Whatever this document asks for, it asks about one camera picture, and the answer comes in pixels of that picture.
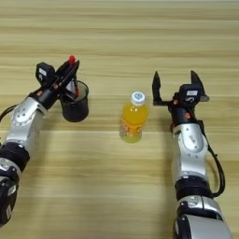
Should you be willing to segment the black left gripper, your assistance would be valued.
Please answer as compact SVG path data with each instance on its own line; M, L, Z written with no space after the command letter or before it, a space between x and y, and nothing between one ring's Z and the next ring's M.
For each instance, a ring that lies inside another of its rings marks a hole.
M79 68L79 60L64 62L56 71L59 84L52 84L49 87L40 87L36 91L29 94L38 103L46 109L50 109L64 92L72 98L77 98L79 90L77 86L77 70Z

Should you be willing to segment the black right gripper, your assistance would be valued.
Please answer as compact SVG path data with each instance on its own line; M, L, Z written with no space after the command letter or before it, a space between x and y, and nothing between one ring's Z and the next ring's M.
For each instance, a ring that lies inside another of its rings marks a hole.
M186 123L196 123L195 106L201 100L202 102L208 102L209 96L205 93L204 85L200 80L198 74L190 71L191 83L196 84L201 89L201 98L196 96L187 96L176 92L173 96L173 100L163 101L160 94L161 80L158 72L155 72L152 81L152 94L153 105L169 106L169 112L171 113L172 122L175 126Z

